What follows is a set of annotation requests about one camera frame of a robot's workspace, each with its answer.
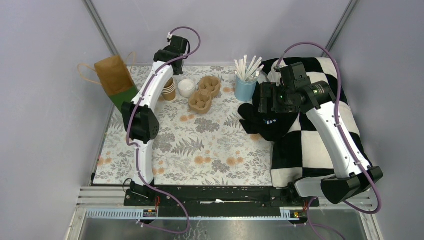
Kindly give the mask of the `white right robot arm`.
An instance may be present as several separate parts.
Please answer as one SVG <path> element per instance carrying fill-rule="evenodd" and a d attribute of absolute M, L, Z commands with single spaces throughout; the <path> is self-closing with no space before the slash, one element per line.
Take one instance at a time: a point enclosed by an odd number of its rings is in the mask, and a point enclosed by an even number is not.
<path fill-rule="evenodd" d="M 326 74 L 311 80 L 302 62 L 276 65 L 273 71 L 280 84 L 262 83 L 260 102 L 269 99 L 276 113 L 309 121 L 300 131 L 281 131 L 274 143 L 274 187 L 285 188 L 293 206 L 308 197 L 339 204 L 374 188 L 383 172 L 363 154 L 351 110 L 339 99 L 341 90 L 332 90 Z"/>

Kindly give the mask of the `stack of white cup lids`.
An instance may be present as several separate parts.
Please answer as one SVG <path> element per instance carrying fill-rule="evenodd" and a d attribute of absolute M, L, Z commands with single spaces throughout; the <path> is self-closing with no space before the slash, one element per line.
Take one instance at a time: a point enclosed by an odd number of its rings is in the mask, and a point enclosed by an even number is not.
<path fill-rule="evenodd" d="M 195 82 L 188 78 L 181 80 L 178 83 L 177 87 L 179 94 L 187 99 L 190 98 L 192 94 L 196 91 Z"/>

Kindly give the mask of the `brown pulp cup carrier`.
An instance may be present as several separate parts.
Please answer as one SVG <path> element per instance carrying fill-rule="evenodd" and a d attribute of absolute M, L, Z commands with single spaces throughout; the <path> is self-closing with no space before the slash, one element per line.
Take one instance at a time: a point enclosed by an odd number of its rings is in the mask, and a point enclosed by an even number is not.
<path fill-rule="evenodd" d="M 220 93 L 221 80 L 215 76 L 204 76 L 198 83 L 198 90 L 188 100 L 189 108 L 198 113 L 206 114 L 212 106 L 213 99 Z"/>

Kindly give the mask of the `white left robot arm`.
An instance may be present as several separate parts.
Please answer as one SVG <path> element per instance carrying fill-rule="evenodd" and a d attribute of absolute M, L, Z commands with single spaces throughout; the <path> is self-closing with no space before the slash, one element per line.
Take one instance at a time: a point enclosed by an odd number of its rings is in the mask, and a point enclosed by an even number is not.
<path fill-rule="evenodd" d="M 171 35 L 167 40 L 168 46 L 154 54 L 151 72 L 141 90 L 121 107 L 125 140 L 128 146 L 134 148 L 135 171 L 132 180 L 140 186 L 151 184 L 154 180 L 153 142 L 160 130 L 154 113 L 156 104 L 167 82 L 174 75 L 183 73 L 184 54 L 191 52 L 187 39 Z"/>

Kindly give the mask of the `green brown paper bag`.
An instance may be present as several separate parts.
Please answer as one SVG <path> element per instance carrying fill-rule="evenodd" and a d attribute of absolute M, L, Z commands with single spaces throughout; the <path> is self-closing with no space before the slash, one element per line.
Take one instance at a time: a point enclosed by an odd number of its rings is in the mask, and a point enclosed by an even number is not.
<path fill-rule="evenodd" d="M 81 66 L 95 72 L 98 81 L 85 77 L 80 71 Z M 122 112 L 123 104 L 131 102 L 139 92 L 131 76 L 132 68 L 127 68 L 126 61 L 120 55 L 105 58 L 95 63 L 94 67 L 80 63 L 77 65 L 77 71 L 83 80 L 102 86 L 119 112 Z"/>

